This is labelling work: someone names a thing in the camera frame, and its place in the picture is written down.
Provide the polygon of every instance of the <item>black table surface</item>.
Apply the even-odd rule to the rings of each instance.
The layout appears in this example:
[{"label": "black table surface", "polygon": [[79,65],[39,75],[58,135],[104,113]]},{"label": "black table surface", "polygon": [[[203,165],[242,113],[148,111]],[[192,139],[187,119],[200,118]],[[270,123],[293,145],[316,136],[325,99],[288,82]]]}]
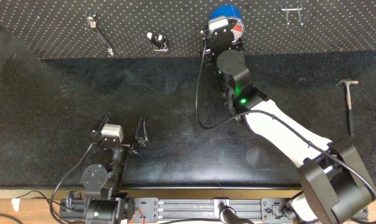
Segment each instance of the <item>black table surface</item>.
[{"label": "black table surface", "polygon": [[[150,146],[128,156],[126,189],[299,187],[293,163],[242,124],[211,131],[197,125],[199,58],[37,60],[0,35],[0,189],[54,188],[107,111],[127,140],[146,117]],[[246,65],[282,111],[333,141],[347,136],[344,89],[336,83],[359,80],[351,88],[352,142],[376,184],[376,52],[259,55],[246,57]],[[230,117],[210,68],[199,105],[205,124]],[[63,188],[80,188],[82,170],[101,157],[92,150]]]}]

